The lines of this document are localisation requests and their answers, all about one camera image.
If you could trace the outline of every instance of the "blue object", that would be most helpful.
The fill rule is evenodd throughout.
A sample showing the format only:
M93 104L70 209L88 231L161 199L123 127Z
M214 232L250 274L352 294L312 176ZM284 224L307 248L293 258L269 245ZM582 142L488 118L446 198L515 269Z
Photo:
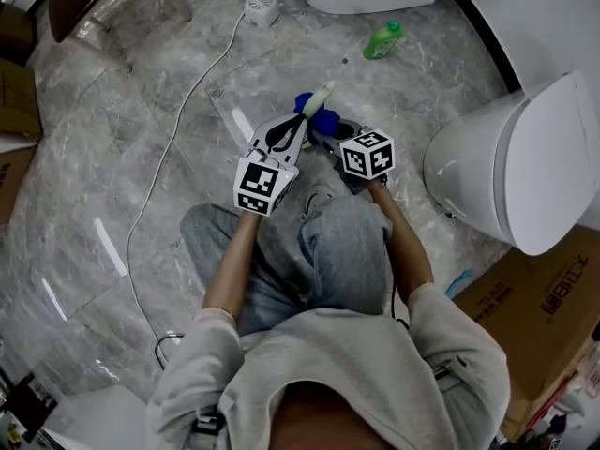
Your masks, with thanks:
M296 113L302 113L304 106L307 104L308 99L312 97L312 93L308 92L299 95L295 98L295 108L293 109ZM322 135L335 135L338 132L338 122L340 116L332 110L326 110L325 106L321 108L308 120L308 141L313 145L319 143L313 137L312 132L318 131Z
M452 293L454 293L454 290L457 288L457 286L462 281L466 280L467 278L470 278L472 275L473 275L473 272L471 270L465 270L464 272L462 272L460 277L455 278L455 280L450 284L450 286L448 287L448 290L446 290L446 296L449 298L452 298Z

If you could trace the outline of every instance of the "marble floor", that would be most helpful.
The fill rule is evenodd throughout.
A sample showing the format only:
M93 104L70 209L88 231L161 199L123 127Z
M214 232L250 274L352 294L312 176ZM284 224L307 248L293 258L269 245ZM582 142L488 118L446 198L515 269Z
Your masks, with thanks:
M483 43L453 0L382 14L322 14L304 0L280 0L268 29L242 22L228 55L193 94L174 145L131 239L132 276L158 334L184 332L203 299L179 221L202 202L231 205L246 144L232 117L256 127L293 110L293 97L337 81L328 108L395 138L389 187L422 238L435 278L447 286L476 275L504 251L449 219L422 179L433 135L457 115L506 93ZM45 131L10 224L0 238L0 365L15 379L32 368L57 396L119 383L143 400L160 375L154 340L128 284L125 242L191 84L225 48L245 0L186 0L183 23L164 0L114 0L85 38L133 65L129 75L67 44L39 14L36 72ZM380 61L361 51L390 19L406 37ZM262 229L286 276L309 281L293 233L307 186L339 188L320 152L304 153L303 177ZM165 353L173 349L167 342Z

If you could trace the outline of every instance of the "power cord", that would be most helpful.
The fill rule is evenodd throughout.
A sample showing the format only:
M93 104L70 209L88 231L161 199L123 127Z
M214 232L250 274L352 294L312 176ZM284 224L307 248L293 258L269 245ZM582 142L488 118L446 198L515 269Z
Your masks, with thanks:
M210 70L212 70L213 67L218 62L221 61L221 59L228 53L228 51L232 47L233 41L235 40L235 33L237 32L237 27L239 26L240 22L244 18L244 14L245 14L245 12L241 13L241 15L239 16L239 18L237 19L237 22L233 26L232 37L231 37L231 39L229 41L229 44L227 45L227 47L223 51L223 53L221 55L219 55L218 58L217 58L217 60L215 60L204 71L204 73L202 74L202 76L192 85L192 87L189 89L189 92L187 92L187 95L184 98L184 101L182 102L181 107L179 108L179 112L177 112L177 117L175 118L175 125L174 125L173 131L172 131L171 138L169 139L169 142L167 143L167 146L165 147L165 149L164 149L164 151L162 153L162 156L160 157L160 160L158 161L157 170L156 170L156 172L154 174L154 178L152 179L152 183L150 184L150 188L148 189L148 194L146 195L146 198L143 201L143 205L142 205L142 208L140 210L140 214L135 219L133 225L131 226L131 229L127 233L125 261L126 261L126 267L127 267L127 277L129 279L129 283L131 285L131 292L133 293L133 300L135 301L135 304L138 307L138 310L142 314L143 319L145 320L146 324L148 325L148 328L150 328L150 331L152 332L152 335L154 336L154 338L155 338L155 340L157 342L157 346L155 347L155 355L157 356L158 362L160 363L160 366L162 367L163 370L164 370L164 366L162 365L162 363L160 361L160 358L158 358L158 352L160 352L160 354L162 355L162 358L165 360L165 362L167 361L167 358L165 357L164 353L162 352L162 349L160 348L160 343L162 341L164 341L166 338L172 338L173 334L169 334L169 335L167 335L165 337L158 338L158 335L155 332L152 324L148 320L148 316L146 315L145 311L143 310L142 306L140 305L140 300L138 298L138 293L136 292L135 284L133 283L133 277L131 276L131 266L130 266L130 262L129 262L129 243L130 243L130 240L131 240L131 235L133 234L133 231L135 230L135 228L138 226L138 223L140 223L140 220L142 219L143 212L146 209L146 206L148 205L148 201L150 200L150 196L152 195L152 191L154 190L154 187L157 184L158 174L160 173L160 169L162 168L162 164L164 163L165 158L166 158L167 154L169 153L169 150L171 149L171 146L173 145L173 142L175 140L175 136L177 135L177 129L179 129L179 120L181 119L181 114L183 113L184 107L188 103L188 100L191 97L191 95L193 94L194 90L196 90L196 87L204 80L204 78L206 77L206 75L208 74L208 72Z

